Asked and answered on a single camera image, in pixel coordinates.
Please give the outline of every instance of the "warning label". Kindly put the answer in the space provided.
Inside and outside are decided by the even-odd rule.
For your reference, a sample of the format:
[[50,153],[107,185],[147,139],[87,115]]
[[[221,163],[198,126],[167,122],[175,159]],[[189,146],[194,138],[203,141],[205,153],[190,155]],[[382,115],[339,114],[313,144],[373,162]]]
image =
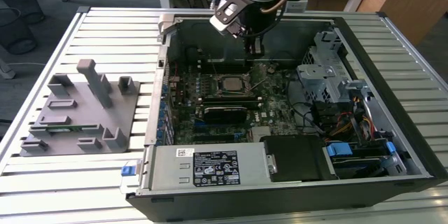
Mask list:
[[194,154],[194,184],[227,186],[241,184],[241,169],[237,151],[197,152]]

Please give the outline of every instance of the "blue latch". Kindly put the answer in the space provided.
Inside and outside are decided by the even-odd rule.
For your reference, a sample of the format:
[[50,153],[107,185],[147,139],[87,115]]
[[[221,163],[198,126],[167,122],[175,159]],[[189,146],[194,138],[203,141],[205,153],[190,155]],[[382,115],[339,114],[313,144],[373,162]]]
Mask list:
[[395,148],[395,145],[394,145],[393,142],[387,142],[387,143],[386,143],[386,146],[387,146],[387,148],[389,148],[391,154],[393,154],[394,152],[398,151],[398,149]]
[[122,176],[135,176],[135,170],[137,167],[135,166],[125,166],[122,167]]
[[349,143],[333,143],[327,146],[329,155],[333,156],[347,156],[353,155],[353,149]]

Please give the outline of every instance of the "floor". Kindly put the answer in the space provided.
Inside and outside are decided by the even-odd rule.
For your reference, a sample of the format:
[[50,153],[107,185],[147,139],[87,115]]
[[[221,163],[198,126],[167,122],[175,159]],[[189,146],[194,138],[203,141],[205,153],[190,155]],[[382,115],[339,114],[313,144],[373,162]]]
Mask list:
[[[69,2],[62,2],[61,0],[39,0],[39,3],[47,15],[42,23],[31,26],[39,47],[29,54],[19,56],[9,54],[7,51],[0,48],[0,55],[7,63],[46,63],[49,61],[79,6],[161,7],[159,0],[70,0]],[[446,81],[448,80],[447,41],[448,17],[443,17],[425,41],[418,46],[418,49]],[[0,119],[10,120],[15,118],[43,70],[43,66],[41,65],[13,65],[11,67],[17,71],[17,78],[13,80],[0,78]],[[9,124],[0,123],[0,137],[5,135],[7,129]]]

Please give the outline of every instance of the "metal bracket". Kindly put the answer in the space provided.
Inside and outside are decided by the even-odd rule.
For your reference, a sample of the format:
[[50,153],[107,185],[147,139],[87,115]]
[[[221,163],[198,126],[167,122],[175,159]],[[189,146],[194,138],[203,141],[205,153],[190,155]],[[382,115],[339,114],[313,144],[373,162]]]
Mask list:
[[159,18],[159,32],[158,42],[163,41],[163,37],[178,29],[178,24],[182,19],[175,19],[175,14],[162,14]]
[[[217,10],[215,17],[225,25],[229,25],[234,22],[235,18],[239,16],[245,8],[253,3],[253,0],[229,0],[225,5]],[[226,10],[231,5],[235,5],[237,9],[233,10],[234,12],[229,15]]]
[[275,157],[274,154],[273,155],[267,155],[266,157],[267,161],[269,161],[269,170],[271,174],[278,173],[278,164],[275,163]]
[[301,65],[298,70],[301,76],[309,80],[321,80],[337,76],[334,68],[326,65]]

